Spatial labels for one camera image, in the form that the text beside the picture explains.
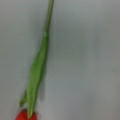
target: leaf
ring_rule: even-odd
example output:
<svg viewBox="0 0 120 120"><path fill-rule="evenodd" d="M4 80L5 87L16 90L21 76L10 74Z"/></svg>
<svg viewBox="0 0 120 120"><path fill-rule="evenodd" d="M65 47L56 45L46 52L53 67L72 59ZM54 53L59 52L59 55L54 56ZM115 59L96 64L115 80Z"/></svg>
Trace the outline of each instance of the leaf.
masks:
<svg viewBox="0 0 120 120"><path fill-rule="evenodd" d="M47 51L48 33L45 32L42 40L41 49L36 59L34 60L30 70L30 82L27 87L28 118L30 118L34 112L38 88L44 75Z"/></svg>
<svg viewBox="0 0 120 120"><path fill-rule="evenodd" d="M25 91L25 94L23 96L23 98L20 100L20 107L23 107L23 105L27 102L27 93Z"/></svg>

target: red flower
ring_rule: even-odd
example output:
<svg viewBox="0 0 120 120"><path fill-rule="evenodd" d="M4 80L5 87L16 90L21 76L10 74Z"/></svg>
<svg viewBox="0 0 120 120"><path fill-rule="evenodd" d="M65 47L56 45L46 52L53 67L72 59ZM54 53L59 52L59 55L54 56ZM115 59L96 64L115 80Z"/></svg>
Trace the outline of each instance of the red flower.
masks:
<svg viewBox="0 0 120 120"><path fill-rule="evenodd" d="M15 120L37 120L37 115L35 113L33 113L32 117L30 119L28 119L27 109L24 109L17 115Z"/></svg>

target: blurred background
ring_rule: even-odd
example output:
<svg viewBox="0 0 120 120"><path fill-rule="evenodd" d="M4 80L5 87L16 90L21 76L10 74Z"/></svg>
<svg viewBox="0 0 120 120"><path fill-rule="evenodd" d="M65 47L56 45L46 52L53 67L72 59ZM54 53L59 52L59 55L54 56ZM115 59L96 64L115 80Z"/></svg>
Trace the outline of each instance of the blurred background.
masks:
<svg viewBox="0 0 120 120"><path fill-rule="evenodd" d="M20 110L48 2L0 0L1 120ZM119 120L120 1L55 0L50 34L41 120Z"/></svg>

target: flower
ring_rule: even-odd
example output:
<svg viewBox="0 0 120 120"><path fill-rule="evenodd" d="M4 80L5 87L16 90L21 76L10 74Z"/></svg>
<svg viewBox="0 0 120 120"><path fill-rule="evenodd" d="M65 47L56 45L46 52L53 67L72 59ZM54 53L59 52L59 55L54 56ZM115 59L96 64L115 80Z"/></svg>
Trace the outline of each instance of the flower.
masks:
<svg viewBox="0 0 120 120"><path fill-rule="evenodd" d="M34 112L30 119L27 117L27 109L23 109L16 117L15 120L37 120L37 115Z"/></svg>

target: green stem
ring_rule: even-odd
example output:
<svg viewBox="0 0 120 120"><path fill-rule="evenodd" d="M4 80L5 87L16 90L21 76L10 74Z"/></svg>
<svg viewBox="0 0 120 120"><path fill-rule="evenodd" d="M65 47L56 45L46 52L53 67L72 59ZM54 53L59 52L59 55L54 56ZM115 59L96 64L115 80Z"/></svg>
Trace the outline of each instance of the green stem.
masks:
<svg viewBox="0 0 120 120"><path fill-rule="evenodd" d="M46 21L46 26L45 26L45 32L49 32L52 10L53 10L53 4L54 4L54 0L50 0L49 7L48 7L47 21Z"/></svg>

